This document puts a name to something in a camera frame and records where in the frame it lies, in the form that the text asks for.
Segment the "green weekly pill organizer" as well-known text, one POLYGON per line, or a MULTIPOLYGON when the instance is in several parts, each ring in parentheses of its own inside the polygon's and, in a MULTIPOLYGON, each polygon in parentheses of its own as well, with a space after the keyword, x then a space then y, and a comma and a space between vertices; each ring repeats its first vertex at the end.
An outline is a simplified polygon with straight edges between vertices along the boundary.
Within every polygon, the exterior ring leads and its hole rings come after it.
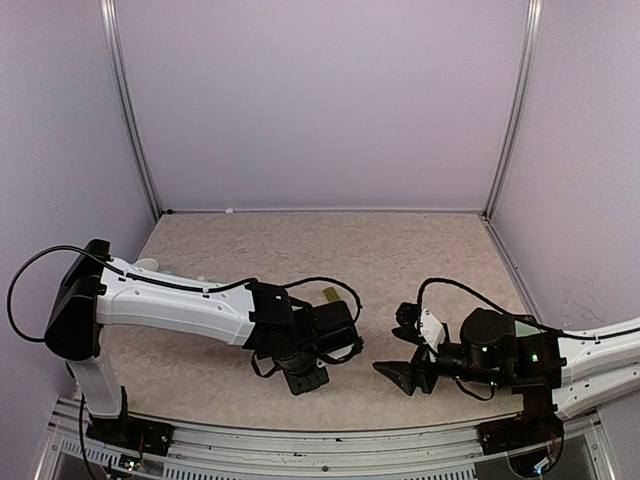
POLYGON ((323 295, 326 299, 327 302, 329 303, 335 303, 335 302, 339 302, 342 300, 339 292, 336 290, 335 287, 327 287, 323 290, 323 295))

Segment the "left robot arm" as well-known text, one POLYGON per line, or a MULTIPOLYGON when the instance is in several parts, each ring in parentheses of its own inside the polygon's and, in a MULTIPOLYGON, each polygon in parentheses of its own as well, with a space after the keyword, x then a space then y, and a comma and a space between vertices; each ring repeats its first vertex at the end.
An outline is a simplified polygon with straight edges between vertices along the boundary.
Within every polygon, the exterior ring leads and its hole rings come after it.
POLYGON ((90 414, 121 445, 140 434, 125 411, 100 335, 104 326, 139 326, 202 336, 270 359, 289 390, 300 395, 329 381, 328 366, 359 355, 358 314, 343 301, 314 306, 288 286, 255 278, 217 284, 173 276, 111 256, 106 240, 75 248, 44 334, 48 349, 74 374, 90 414))

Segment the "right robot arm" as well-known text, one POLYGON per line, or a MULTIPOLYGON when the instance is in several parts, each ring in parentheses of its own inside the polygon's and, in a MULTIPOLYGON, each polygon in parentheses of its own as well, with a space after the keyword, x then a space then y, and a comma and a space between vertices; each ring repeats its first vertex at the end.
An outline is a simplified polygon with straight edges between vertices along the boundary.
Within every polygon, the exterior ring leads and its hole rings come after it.
POLYGON ((572 417, 639 387, 639 321, 592 330, 563 331, 515 315, 477 308, 463 321, 459 339, 427 310, 402 304, 393 334, 415 345, 409 361, 377 361, 373 368, 406 395, 433 392, 442 377, 458 386, 507 387, 523 398, 511 433, 535 442, 553 421, 572 417))

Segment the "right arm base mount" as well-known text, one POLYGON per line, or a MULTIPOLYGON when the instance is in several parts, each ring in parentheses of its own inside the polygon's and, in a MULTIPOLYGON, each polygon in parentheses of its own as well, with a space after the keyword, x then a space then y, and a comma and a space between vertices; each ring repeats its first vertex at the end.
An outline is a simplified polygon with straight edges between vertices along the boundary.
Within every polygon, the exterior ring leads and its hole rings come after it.
POLYGON ((560 439, 564 435, 564 422, 554 413, 523 411, 480 423, 476 432, 483 454, 491 455, 560 439))

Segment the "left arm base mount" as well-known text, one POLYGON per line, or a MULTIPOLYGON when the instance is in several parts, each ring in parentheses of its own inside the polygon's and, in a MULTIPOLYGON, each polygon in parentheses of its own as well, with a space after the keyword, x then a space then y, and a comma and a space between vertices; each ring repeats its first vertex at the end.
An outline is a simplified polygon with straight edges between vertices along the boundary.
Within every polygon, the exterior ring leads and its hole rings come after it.
POLYGON ((90 418, 86 435, 107 445, 165 457, 168 454, 174 427, 168 423, 121 416, 117 419, 90 418))

